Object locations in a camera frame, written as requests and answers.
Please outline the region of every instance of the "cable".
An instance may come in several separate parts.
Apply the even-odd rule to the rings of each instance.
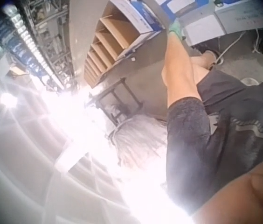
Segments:
[[[237,40],[235,40],[232,44],[230,44],[224,51],[223,53],[221,53],[220,56],[218,56],[218,58],[215,61],[215,64],[217,64],[217,62],[220,60],[220,58],[234,45],[236,44],[241,38],[242,36],[246,33],[246,31],[243,31],[240,36],[237,38]]]
[[[258,54],[260,54],[260,52],[257,50],[257,47],[258,47],[258,45],[259,45],[259,40],[260,40],[260,35],[259,35],[259,31],[258,31],[258,29],[256,29],[256,33],[257,33],[257,39],[256,39],[256,43],[254,43],[254,49],[253,49],[253,51],[252,51],[252,53],[258,53]]]

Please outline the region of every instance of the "black shorts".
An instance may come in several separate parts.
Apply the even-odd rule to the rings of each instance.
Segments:
[[[246,86],[213,70],[197,87],[203,103],[174,102],[167,122],[167,191],[189,214],[263,162],[263,83]]]
[[[197,88],[208,115],[242,102],[245,111],[242,111],[243,108],[238,108],[238,112],[232,114],[241,117],[240,114],[246,110],[255,110],[263,105],[263,83],[246,86],[237,78],[219,70],[210,71],[198,83]]]

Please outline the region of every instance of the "ceiling light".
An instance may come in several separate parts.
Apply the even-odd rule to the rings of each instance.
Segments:
[[[12,4],[7,4],[3,7],[3,11],[5,12],[5,14],[7,14],[9,17],[14,16],[17,12],[18,9],[16,8],[15,5]]]
[[[18,13],[17,15],[15,15],[14,17],[11,18],[11,21],[13,23],[17,23],[18,21],[21,20],[21,15]]]

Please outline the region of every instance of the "hand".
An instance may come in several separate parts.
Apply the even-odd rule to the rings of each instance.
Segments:
[[[175,19],[175,21],[169,26],[169,33],[170,32],[174,32],[178,38],[180,39],[180,41],[183,41],[186,39],[186,37],[183,35],[183,32],[182,32],[182,26],[181,24],[179,23],[179,19]]]

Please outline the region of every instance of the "wooden shelf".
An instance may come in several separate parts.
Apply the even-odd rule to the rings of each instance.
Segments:
[[[100,18],[100,21],[105,25],[123,49],[129,48],[129,46],[140,35],[137,29],[129,21],[114,19],[112,16]]]
[[[84,79],[91,88],[95,86],[95,82],[90,78],[90,75],[87,72],[84,73]]]
[[[107,66],[103,63],[95,51],[89,52],[88,55],[101,72],[106,71]]]
[[[96,79],[97,75],[95,73],[95,71],[91,68],[91,66],[86,62],[85,64],[85,68],[88,69],[88,71],[90,72],[90,74]]]
[[[94,64],[91,58],[88,57],[86,59],[86,62],[88,62],[88,64],[91,66],[91,68],[94,70],[97,76],[101,76],[102,73],[99,71],[98,67]]]
[[[97,81],[97,77],[93,75],[89,69],[85,68],[85,71],[88,73],[90,79],[95,83]]]
[[[120,53],[123,51],[123,48],[113,37],[113,35],[108,31],[106,32],[106,30],[102,32],[96,32],[95,35],[99,39],[99,41],[104,45],[104,47],[107,49],[107,51],[112,56],[114,61],[116,61]]]
[[[104,64],[107,66],[107,68],[112,67],[115,61],[112,58],[112,56],[109,54],[107,49],[102,45],[102,43],[94,43],[91,45],[91,47],[95,50],[97,55],[102,59]]]

